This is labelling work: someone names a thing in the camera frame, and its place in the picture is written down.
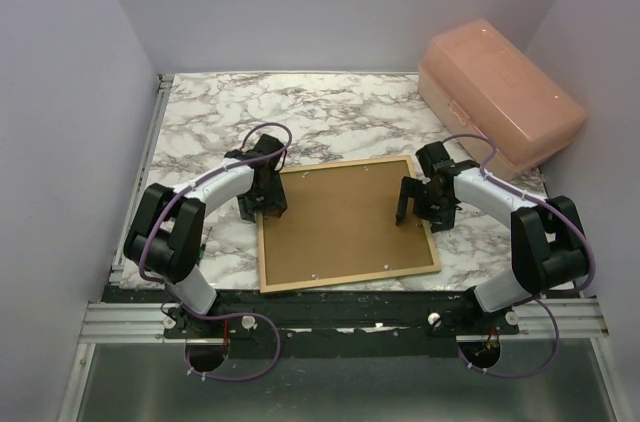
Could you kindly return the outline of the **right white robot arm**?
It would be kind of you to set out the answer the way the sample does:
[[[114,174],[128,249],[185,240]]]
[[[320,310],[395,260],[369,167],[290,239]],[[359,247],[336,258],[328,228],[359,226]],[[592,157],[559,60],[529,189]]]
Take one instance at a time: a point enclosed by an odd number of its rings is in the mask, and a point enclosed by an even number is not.
[[[426,178],[402,179],[396,224],[414,214],[432,232],[448,231],[466,203],[510,231],[510,267],[465,291],[452,316],[430,313],[431,328],[480,334],[494,325],[497,312],[567,283],[580,292],[593,281],[595,256],[571,199],[530,195],[492,175],[484,163],[454,161],[441,142],[423,146],[416,158]]]

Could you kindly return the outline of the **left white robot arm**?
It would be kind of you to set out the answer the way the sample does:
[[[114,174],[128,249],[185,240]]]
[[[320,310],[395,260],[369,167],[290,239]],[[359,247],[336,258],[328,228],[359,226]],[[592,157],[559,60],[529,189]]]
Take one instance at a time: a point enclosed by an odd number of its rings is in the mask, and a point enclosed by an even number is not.
[[[219,166],[179,188],[155,183],[143,193],[123,254],[143,279],[163,283],[174,293],[188,312],[188,326],[201,337],[214,335],[222,322],[213,306],[216,290],[199,268],[205,219],[232,199],[244,221],[254,222],[259,214],[281,216],[287,210],[279,174],[285,153],[234,150]]]

